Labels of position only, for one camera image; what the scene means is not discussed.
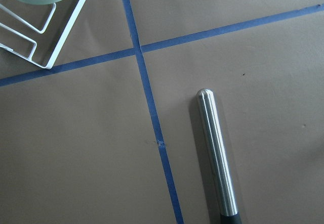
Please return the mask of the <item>steel muddler black tip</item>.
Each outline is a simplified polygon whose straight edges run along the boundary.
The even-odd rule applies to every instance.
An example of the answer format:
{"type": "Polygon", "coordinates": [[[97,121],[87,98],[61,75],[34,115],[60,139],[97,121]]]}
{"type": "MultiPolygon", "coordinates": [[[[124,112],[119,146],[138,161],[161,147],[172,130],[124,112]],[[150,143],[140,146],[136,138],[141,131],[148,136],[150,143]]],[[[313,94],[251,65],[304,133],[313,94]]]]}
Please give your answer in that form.
{"type": "Polygon", "coordinates": [[[209,88],[202,88],[197,92],[196,97],[218,198],[220,223],[242,223],[214,93],[209,88]]]}

